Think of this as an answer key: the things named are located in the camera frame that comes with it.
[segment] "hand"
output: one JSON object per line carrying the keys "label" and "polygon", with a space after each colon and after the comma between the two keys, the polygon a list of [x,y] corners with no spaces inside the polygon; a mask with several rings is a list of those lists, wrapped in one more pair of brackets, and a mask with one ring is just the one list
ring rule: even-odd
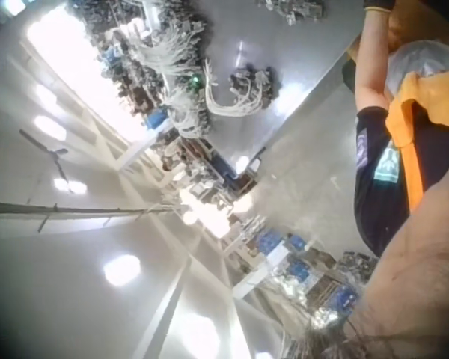
{"label": "hand", "polygon": [[364,0],[365,10],[382,10],[391,12],[396,5],[396,0]]}

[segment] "logo patch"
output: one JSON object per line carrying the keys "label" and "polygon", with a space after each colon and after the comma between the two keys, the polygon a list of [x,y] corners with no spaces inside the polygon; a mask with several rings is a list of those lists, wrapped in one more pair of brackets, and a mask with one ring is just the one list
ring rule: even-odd
{"label": "logo patch", "polygon": [[367,130],[363,129],[358,135],[356,150],[356,167],[359,169],[367,165]]}
{"label": "logo patch", "polygon": [[374,179],[397,183],[399,179],[399,159],[399,150],[394,146],[394,142],[390,140],[374,171]]}

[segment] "factory floor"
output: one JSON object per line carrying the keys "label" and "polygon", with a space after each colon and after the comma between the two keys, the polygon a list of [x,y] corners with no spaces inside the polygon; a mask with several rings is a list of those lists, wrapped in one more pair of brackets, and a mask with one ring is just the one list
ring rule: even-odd
{"label": "factory floor", "polygon": [[335,259],[348,250],[370,254],[354,219],[356,110],[345,61],[268,144],[251,193],[254,211],[273,227],[317,240]]}

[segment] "gray table surface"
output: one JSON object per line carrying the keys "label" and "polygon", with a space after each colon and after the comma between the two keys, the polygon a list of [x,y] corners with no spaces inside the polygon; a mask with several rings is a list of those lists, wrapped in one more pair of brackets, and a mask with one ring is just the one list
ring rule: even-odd
{"label": "gray table surface", "polygon": [[231,167],[236,169],[242,157],[253,159],[266,146],[362,30],[362,0],[324,2],[325,19],[289,26],[254,0],[199,0],[211,21],[207,56],[219,83],[213,88],[216,101],[232,103],[227,78],[237,65],[271,66],[281,83],[279,97],[266,110],[241,118],[212,116],[207,140]]}

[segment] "ceiling fan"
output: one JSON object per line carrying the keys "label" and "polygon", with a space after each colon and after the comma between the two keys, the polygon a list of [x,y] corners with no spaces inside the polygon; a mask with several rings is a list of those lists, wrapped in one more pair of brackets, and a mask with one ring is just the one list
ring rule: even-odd
{"label": "ceiling fan", "polygon": [[[20,129],[20,134],[24,138],[26,138],[29,142],[31,142],[35,147],[37,147],[38,149],[42,150],[43,152],[47,153],[48,155],[50,155],[52,157],[53,163],[55,163],[55,165],[57,166],[58,172],[59,172],[61,178],[64,179],[65,182],[67,182],[67,184],[69,184],[67,175],[63,171],[63,168],[61,167],[60,162],[58,162],[58,160],[60,159],[60,156],[66,155],[68,153],[68,150],[66,148],[61,148],[60,150],[51,151],[48,148],[46,148],[46,146],[44,144],[37,141],[35,138],[33,138],[31,135],[29,135],[24,130]],[[73,193],[73,191],[70,189],[69,186],[68,186],[68,191]]]}

